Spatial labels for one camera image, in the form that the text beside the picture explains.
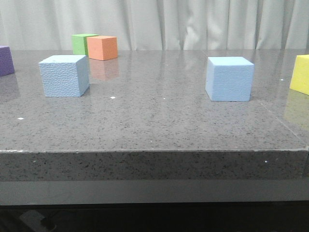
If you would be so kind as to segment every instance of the gray speckled countertop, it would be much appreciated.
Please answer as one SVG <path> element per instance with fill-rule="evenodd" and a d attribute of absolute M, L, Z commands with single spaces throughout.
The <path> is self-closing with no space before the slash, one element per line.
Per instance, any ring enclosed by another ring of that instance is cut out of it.
<path fill-rule="evenodd" d="M 46 98 L 38 62 L 0 77 L 0 181 L 289 179 L 306 176 L 309 96 L 289 89 L 306 50 L 119 51 L 89 60 L 80 98 Z M 212 102 L 207 58 L 255 64 L 249 102 Z"/>

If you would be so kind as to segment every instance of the purple cube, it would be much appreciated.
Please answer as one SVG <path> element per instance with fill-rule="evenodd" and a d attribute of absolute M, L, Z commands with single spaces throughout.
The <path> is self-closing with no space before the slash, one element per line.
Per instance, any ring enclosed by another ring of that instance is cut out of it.
<path fill-rule="evenodd" d="M 0 76 L 5 76 L 14 72 L 10 47 L 0 45 Z"/>

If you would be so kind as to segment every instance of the tabletop surface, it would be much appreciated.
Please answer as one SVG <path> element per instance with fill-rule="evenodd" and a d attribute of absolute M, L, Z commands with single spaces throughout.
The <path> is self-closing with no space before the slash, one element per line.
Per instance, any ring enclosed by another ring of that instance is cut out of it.
<path fill-rule="evenodd" d="M 119 51 L 89 59 L 80 98 L 47 98 L 38 63 L 71 51 L 13 51 L 0 78 L 0 152 L 307 150 L 309 96 L 290 90 L 306 50 Z M 213 102 L 208 57 L 255 65 L 249 102 Z"/>

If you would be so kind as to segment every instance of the light blue foam cube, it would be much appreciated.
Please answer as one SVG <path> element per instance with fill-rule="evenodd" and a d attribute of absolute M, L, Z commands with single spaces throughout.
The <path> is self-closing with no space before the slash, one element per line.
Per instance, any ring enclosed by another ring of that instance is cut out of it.
<path fill-rule="evenodd" d="M 247 102 L 254 64 L 244 57 L 209 57 L 206 92 L 212 101 Z"/>
<path fill-rule="evenodd" d="M 80 97 L 89 87 L 85 55 L 51 56 L 39 63 L 47 97 Z"/>

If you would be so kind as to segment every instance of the curtain fold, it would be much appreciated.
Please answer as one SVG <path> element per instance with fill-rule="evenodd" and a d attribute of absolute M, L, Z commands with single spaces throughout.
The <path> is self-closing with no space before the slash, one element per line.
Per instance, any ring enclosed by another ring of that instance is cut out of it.
<path fill-rule="evenodd" d="M 72 34 L 119 50 L 309 48 L 309 0 L 0 0 L 0 44 L 71 50 Z"/>

